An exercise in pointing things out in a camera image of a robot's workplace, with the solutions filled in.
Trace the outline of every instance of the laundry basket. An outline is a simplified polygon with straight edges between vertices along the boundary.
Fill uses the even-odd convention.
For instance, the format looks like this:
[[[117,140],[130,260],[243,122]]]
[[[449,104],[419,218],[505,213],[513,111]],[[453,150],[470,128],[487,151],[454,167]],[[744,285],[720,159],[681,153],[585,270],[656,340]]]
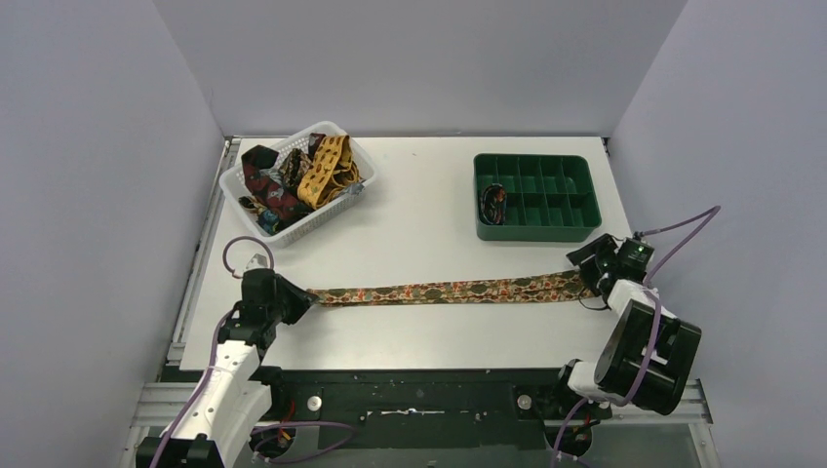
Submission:
[[[272,149],[279,152],[279,157],[276,160],[276,167],[281,166],[288,156],[288,153],[293,148],[301,148],[307,151],[307,146],[310,140],[310,134],[325,134],[325,135],[347,135],[347,132],[342,130],[333,122],[319,122],[312,125],[301,132],[287,137],[278,143],[271,146]],[[376,166],[368,152],[359,145],[353,138],[350,139],[350,149],[353,151],[353,161],[359,168],[359,176],[362,178],[362,184],[365,189],[376,180]],[[357,194],[344,194],[324,207],[308,214],[301,220],[297,221],[287,229],[277,232],[274,235],[265,233],[258,224],[253,215],[248,213],[238,203],[239,197],[249,196],[250,191],[244,184],[244,171],[241,164],[236,164],[231,169],[221,175],[218,180],[218,185],[221,191],[224,192],[225,203],[229,204],[230,208],[241,218],[245,226],[261,241],[267,243],[274,248],[284,248],[299,238],[307,234],[313,229],[321,226],[332,217],[347,210],[356,204],[365,195],[365,190]]]

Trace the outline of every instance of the black wire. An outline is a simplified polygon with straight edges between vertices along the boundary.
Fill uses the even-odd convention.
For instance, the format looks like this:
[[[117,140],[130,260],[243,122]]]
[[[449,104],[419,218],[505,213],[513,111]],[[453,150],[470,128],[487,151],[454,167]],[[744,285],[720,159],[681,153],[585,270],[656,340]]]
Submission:
[[[585,307],[586,309],[589,309],[589,310],[609,310],[609,309],[610,309],[610,308],[609,308],[609,305],[608,305],[608,304],[606,304],[606,301],[605,301],[605,300],[604,300],[604,304],[606,304],[606,305],[604,305],[603,307],[601,307],[601,308],[599,308],[599,309],[598,309],[598,308],[595,308],[595,307],[589,307],[588,305],[584,304],[584,303],[583,303],[583,293],[585,293],[585,292],[586,292],[586,289],[585,289],[585,288],[583,288],[583,289],[582,289],[582,290],[580,290],[580,292],[577,294],[577,302],[579,302],[579,303],[580,303],[580,305],[582,305],[583,307]]]

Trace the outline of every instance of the green compartment organizer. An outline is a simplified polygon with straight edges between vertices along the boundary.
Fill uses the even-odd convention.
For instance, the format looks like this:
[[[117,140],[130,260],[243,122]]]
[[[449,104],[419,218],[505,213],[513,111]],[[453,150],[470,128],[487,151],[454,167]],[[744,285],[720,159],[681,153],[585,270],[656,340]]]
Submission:
[[[580,242],[602,222],[589,163],[580,156],[478,154],[474,181],[484,241]],[[480,195],[492,183],[508,194],[499,226],[480,220]]]

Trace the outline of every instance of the white table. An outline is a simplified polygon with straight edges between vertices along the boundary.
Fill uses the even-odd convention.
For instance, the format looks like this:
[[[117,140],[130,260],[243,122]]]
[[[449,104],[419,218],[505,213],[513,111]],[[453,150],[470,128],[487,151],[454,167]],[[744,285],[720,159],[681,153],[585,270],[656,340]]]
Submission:
[[[239,155],[278,139],[245,138]],[[304,288],[378,287],[512,278],[570,269],[579,244],[494,243],[477,238],[472,160],[483,152],[580,155],[589,162],[603,225],[590,237],[630,229],[598,137],[358,138],[378,181],[364,200],[286,249],[276,270]],[[221,251],[249,234],[224,204],[206,253],[186,330],[182,370],[203,369],[218,319],[241,295]],[[261,252],[236,244],[243,269]],[[576,301],[552,304],[440,304],[311,308],[280,325],[264,359],[286,370],[502,369],[559,367],[596,360],[616,316]]]

